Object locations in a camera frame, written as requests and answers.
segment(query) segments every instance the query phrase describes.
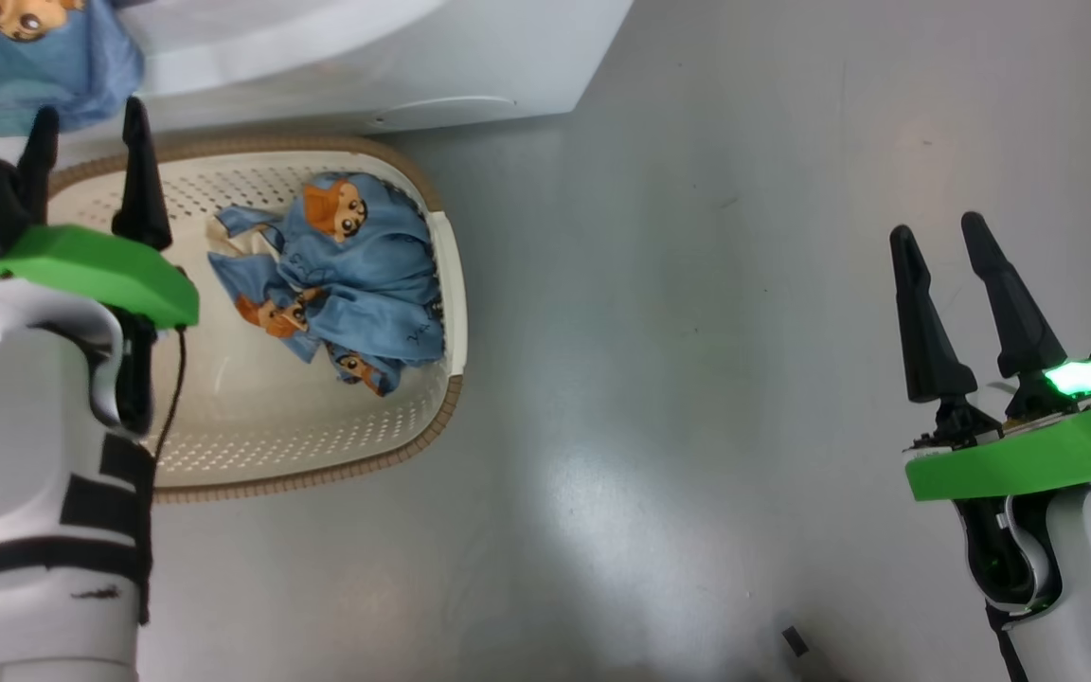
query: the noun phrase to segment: floor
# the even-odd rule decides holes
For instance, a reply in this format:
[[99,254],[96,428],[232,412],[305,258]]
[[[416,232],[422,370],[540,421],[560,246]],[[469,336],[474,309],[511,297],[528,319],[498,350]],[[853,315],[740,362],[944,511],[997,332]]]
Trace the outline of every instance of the floor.
[[1091,0],[639,0],[571,116],[391,143],[463,247],[463,405],[394,470],[155,510],[143,679],[787,681],[788,625],[1003,679],[907,491],[887,234],[982,384],[969,208],[1091,349]]

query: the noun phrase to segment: brown basket rim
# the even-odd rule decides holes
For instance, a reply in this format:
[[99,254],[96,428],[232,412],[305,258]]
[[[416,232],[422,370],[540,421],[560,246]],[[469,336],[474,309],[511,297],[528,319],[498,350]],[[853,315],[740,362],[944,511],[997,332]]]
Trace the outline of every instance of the brown basket rim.
[[[261,154],[265,152],[351,152],[373,156],[389,164],[398,172],[406,175],[408,180],[415,184],[423,198],[430,212],[443,211],[441,194],[437,193],[432,181],[417,165],[401,153],[385,146],[384,144],[367,140],[364,137],[247,137],[247,139],[224,139],[191,142],[185,144],[170,144],[170,146],[157,146],[155,148],[159,164],[169,161],[181,161],[187,159],[203,159],[206,156],[225,156],[230,154]],[[87,161],[74,165],[68,169],[61,169],[49,178],[48,196],[56,198],[70,187],[91,180],[94,177],[124,171],[129,156],[121,154],[108,156],[108,158]],[[324,469],[300,471],[286,476],[260,478],[256,480],[243,480],[238,483],[223,484],[187,484],[185,487],[156,488],[154,500],[156,502],[208,502],[217,500],[235,500],[241,498],[253,498],[259,495],[272,495],[276,492],[299,491],[302,488],[311,488],[313,484],[333,483],[336,480],[352,478],[372,474],[375,470],[389,469],[398,463],[405,463],[408,458],[423,452],[437,435],[445,430],[448,420],[454,416],[457,400],[463,393],[463,375],[448,378],[448,388],[445,392],[445,402],[441,409],[436,411],[435,418],[428,427],[415,436],[410,443],[399,446],[399,448],[386,450],[384,453],[364,457],[362,460],[351,463],[339,463],[339,465],[324,467]]]

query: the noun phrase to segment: cable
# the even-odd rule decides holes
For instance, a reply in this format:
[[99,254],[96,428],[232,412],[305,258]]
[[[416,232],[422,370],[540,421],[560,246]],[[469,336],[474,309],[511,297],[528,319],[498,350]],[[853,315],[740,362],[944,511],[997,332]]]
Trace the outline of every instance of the cable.
[[159,441],[154,446],[154,459],[156,462],[163,460],[163,448],[166,445],[166,440],[170,435],[170,424],[175,423],[175,411],[179,407],[179,394],[183,393],[183,374],[188,369],[188,338],[184,336],[187,332],[187,326],[175,327],[176,332],[179,333],[179,372],[175,379],[175,392],[170,394],[170,408],[168,409],[168,418],[163,422],[163,431],[159,432]]

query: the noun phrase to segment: white laundry basket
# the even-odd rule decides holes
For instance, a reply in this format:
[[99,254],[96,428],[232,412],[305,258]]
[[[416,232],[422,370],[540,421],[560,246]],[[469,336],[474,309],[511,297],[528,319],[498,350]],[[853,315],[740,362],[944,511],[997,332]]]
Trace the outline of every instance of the white laundry basket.
[[[419,454],[454,412],[466,367],[466,286],[441,199],[423,172],[370,140],[226,140],[159,149],[172,247],[164,252],[200,290],[188,330],[188,369],[159,463],[159,501],[286,492],[386,469]],[[124,189],[125,157],[53,175],[48,220],[108,230]],[[404,371],[385,398],[336,379],[325,354],[305,366],[240,319],[206,259],[206,220],[231,204],[285,212],[322,171],[380,177],[419,203],[441,277],[445,358]],[[173,336],[154,350],[155,415],[169,407],[178,364]]]

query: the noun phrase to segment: cartoon print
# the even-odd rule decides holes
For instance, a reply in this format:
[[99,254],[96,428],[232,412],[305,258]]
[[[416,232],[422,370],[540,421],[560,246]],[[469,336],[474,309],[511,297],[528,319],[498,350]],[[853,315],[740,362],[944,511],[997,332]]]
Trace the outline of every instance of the cartoon print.
[[339,359],[334,361],[334,363],[336,363],[340,370],[345,371],[346,374],[363,381],[364,385],[368,385],[370,392],[375,393],[379,398],[385,397],[385,387],[383,385],[385,376],[383,372],[373,368],[371,363],[365,362],[359,355],[346,354],[339,356]]
[[321,289],[302,290],[298,299],[291,306],[280,308],[272,298],[256,306],[252,299],[241,295],[235,299],[233,308],[239,315],[251,324],[259,326],[269,336],[277,338],[291,338],[298,332],[307,332],[309,325],[305,320],[305,306],[321,294]]
[[0,0],[0,32],[16,43],[35,43],[65,25],[86,0]]
[[360,199],[360,190],[346,178],[331,186],[329,190],[305,186],[305,220],[312,228],[334,238],[336,244],[356,237],[367,219],[369,206]]

